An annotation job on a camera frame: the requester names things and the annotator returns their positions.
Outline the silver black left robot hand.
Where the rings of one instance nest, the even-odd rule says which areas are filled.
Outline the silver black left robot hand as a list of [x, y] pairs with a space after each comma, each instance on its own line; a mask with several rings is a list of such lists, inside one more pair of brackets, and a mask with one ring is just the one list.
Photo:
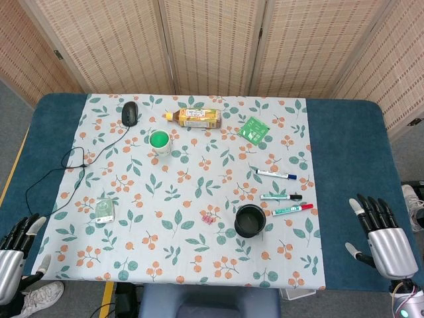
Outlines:
[[46, 217], [37, 214], [22, 218], [9, 234], [1, 239], [1, 305], [12, 302], [17, 294], [46, 274], [51, 255], [47, 254], [33, 275], [23, 277], [23, 270], [32, 244]]

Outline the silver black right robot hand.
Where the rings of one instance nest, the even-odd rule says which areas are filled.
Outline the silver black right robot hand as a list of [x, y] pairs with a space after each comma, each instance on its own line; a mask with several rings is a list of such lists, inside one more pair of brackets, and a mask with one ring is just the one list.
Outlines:
[[389, 280], [412, 278], [418, 272], [411, 245], [405, 231], [398, 225], [389, 205], [381, 198], [350, 198], [354, 211], [367, 239], [371, 255], [366, 255], [346, 242], [345, 248], [356, 260], [377, 269]]

